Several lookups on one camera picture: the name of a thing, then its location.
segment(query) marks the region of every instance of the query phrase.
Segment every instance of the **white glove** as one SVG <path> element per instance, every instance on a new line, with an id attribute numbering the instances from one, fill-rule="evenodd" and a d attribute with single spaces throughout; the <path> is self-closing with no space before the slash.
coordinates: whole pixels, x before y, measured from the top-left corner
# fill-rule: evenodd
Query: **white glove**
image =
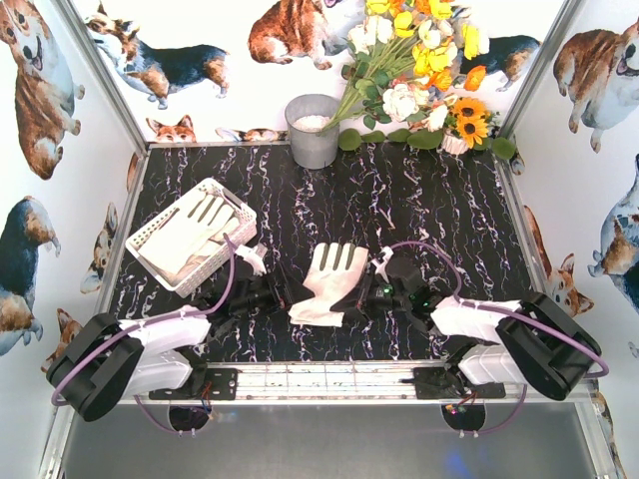
<path id="1" fill-rule="evenodd" d="M 350 243 L 340 247 L 336 242 L 330 246 L 325 242 L 318 244 L 304 281 L 315 297 L 293 305 L 289 311 L 291 323 L 340 327 L 343 312 L 332 312 L 330 307 L 357 286 L 367 258 L 368 249 L 364 247 Z"/>
<path id="2" fill-rule="evenodd" d="M 180 203 L 177 212 L 139 250 L 140 256 L 169 274 L 178 274 L 194 254 L 215 254 L 222 247 L 223 235 L 240 225 L 224 199 L 208 194 L 191 198 Z"/>

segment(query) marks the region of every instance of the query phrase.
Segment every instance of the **sunflower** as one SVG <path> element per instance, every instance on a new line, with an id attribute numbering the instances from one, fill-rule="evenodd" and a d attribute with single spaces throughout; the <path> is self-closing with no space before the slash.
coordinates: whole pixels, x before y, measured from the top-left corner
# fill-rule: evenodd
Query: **sunflower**
<path id="1" fill-rule="evenodd" d="M 481 145 L 483 139 L 488 136 L 488 125 L 483 118 L 479 117 L 457 117 L 457 133 L 472 148 L 475 143 Z"/>
<path id="2" fill-rule="evenodd" d="M 452 109 L 454 116 L 463 118 L 482 117 L 486 113 L 486 106 L 483 102 L 470 97 L 460 98 Z"/>

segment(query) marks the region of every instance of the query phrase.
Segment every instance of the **basket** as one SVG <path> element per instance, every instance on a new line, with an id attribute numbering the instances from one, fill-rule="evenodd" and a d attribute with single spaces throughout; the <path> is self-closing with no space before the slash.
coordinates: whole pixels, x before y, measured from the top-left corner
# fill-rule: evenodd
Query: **basket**
<path id="1" fill-rule="evenodd" d="M 209 192 L 215 197 L 224 197 L 228 200 L 227 203 L 235 210 L 236 216 L 240 221 L 240 226 L 229 236 L 233 244 L 246 244 L 258 233 L 256 222 L 258 216 L 256 215 L 256 212 L 251 210 L 245 203 L 241 202 L 240 199 L 216 182 L 213 178 L 206 178 L 199 182 L 195 187 L 182 195 L 179 200 L 174 202 L 163 212 L 155 216 L 150 222 L 137 230 L 127 239 L 127 250 L 150 274 L 153 275 L 162 287 L 169 291 L 176 292 L 180 297 L 187 297 L 189 294 L 193 293 L 200 284 L 202 284 L 209 276 L 211 276 L 211 274 L 229 260 L 231 257 L 229 247 L 224 244 L 223 247 L 218 249 L 214 255 L 210 256 L 206 261 L 200 264 L 197 269 L 174 286 L 171 286 L 149 262 L 140 256 L 138 249 L 140 249 L 142 244 L 144 244 L 151 234 L 164 223 L 165 219 L 172 214 L 175 208 L 179 208 L 190 195 L 200 195 L 201 193 L 199 192 Z"/>

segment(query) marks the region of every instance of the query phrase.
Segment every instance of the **dog illustration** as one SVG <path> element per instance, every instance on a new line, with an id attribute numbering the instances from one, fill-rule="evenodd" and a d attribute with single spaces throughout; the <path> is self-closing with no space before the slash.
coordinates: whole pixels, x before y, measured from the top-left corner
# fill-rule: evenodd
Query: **dog illustration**
<path id="1" fill-rule="evenodd" d="M 639 105 L 639 21 L 618 35 L 608 30 L 578 33 L 566 42 L 554 64 L 559 93 L 574 104 L 568 127 L 579 119 L 592 128 L 590 146 L 599 153 L 601 136 Z"/>
<path id="2" fill-rule="evenodd" d="M 461 24 L 470 16 L 470 7 L 455 8 L 450 20 L 455 29 L 455 43 L 459 52 L 453 62 L 454 85 L 462 86 L 466 81 L 466 75 L 475 67 L 486 67 L 486 75 L 502 72 L 506 76 L 506 83 L 497 88 L 497 92 L 505 92 L 523 77 L 532 65 L 541 43 L 526 35 L 513 37 L 497 37 L 490 39 L 490 51 L 477 55 L 472 60 L 463 56 L 463 38 L 461 37 Z"/>
<path id="3" fill-rule="evenodd" d="M 280 65 L 309 56 L 326 70 L 326 56 L 344 50 L 348 31 L 363 19 L 363 0 L 280 0 L 253 25 L 249 51 L 256 62 Z"/>
<path id="4" fill-rule="evenodd" d="M 15 105 L 20 148 L 33 173 L 49 180 L 62 160 L 65 132 L 80 134 L 80 121 L 73 114 L 84 87 L 74 85 L 64 55 L 33 3 L 0 2 L 0 40 L 9 45 L 18 66 Z"/>
<path id="5" fill-rule="evenodd" d="M 216 134 L 225 142 L 284 142 L 289 139 L 289 132 L 276 132 L 266 128 L 253 128 L 247 132 L 216 128 Z"/>
<path id="6" fill-rule="evenodd" d="M 60 342 L 58 347 L 53 353 L 45 359 L 40 366 L 42 372 L 47 372 L 53 361 L 62 355 L 69 343 L 78 335 L 82 330 L 82 325 L 73 319 L 67 311 L 58 308 L 58 325 L 60 326 Z"/>
<path id="7" fill-rule="evenodd" d="M 36 299 L 38 247 L 51 244 L 60 255 L 60 242 L 49 215 L 34 198 L 26 197 L 9 212 L 0 236 L 0 355 L 31 333 L 42 339 L 43 327 L 33 315 Z"/>
<path id="8" fill-rule="evenodd" d="M 104 226 L 96 239 L 96 244 L 93 246 L 93 261 L 89 266 L 89 270 L 82 278 L 80 285 L 80 291 L 86 293 L 97 291 L 102 285 L 102 278 L 104 277 L 104 271 L 109 264 L 109 258 L 111 257 L 111 246 L 113 245 L 113 238 L 116 235 L 116 229 L 118 227 L 118 212 L 113 203 L 109 203 L 107 208 L 107 217 L 104 220 Z"/>
<path id="9" fill-rule="evenodd" d="M 112 20 L 100 3 L 98 12 L 85 20 L 93 41 L 113 62 L 116 71 L 130 87 L 149 95 L 150 102 L 159 102 L 166 110 L 167 97 L 187 87 L 211 80 L 227 95 L 229 55 L 210 45 L 184 48 L 152 48 L 138 38 L 139 28 L 133 22 Z"/>
<path id="10" fill-rule="evenodd" d="M 147 125 L 156 134 L 158 143 L 195 143 L 197 141 L 193 131 L 193 121 L 189 115 L 182 117 L 182 120 L 173 127 L 150 118 L 147 118 Z"/>
<path id="11" fill-rule="evenodd" d="M 580 293 L 573 278 L 575 255 L 569 254 L 561 267 L 552 267 L 541 236 L 541 230 L 535 215 L 529 207 L 524 207 L 526 219 L 530 226 L 535 245 L 541 257 L 543 270 L 546 274 L 546 289 L 548 296 L 553 299 L 570 317 L 586 312 L 595 305 L 594 301 Z"/>
<path id="12" fill-rule="evenodd" d="M 606 217 L 601 227 L 601 251 L 588 266 L 593 277 L 607 274 L 639 311 L 639 155 L 635 158 L 635 182 Z"/>

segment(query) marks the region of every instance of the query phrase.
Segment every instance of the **black marble surface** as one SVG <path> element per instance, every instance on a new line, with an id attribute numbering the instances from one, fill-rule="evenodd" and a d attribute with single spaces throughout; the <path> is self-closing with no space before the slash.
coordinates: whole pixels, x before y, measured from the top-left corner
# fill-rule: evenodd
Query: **black marble surface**
<path id="1" fill-rule="evenodd" d="M 531 288 L 499 177 L 487 155 L 440 158 L 393 144 L 344 154 L 321 171 L 296 166 L 286 145 L 153 150 L 131 232 L 206 177 L 258 213 L 258 241 L 299 280 L 318 242 L 348 242 L 378 253 L 402 240 L 434 241 L 463 278 L 461 295 L 504 300 Z M 447 266 L 407 247 L 424 278 L 450 291 Z M 163 289 L 125 252 L 111 308 L 147 317 L 188 299 Z M 206 348 L 213 362 L 425 359 L 454 351 L 459 338 L 427 337 L 389 313 L 341 328 L 290 325 L 284 316 L 226 323 Z"/>

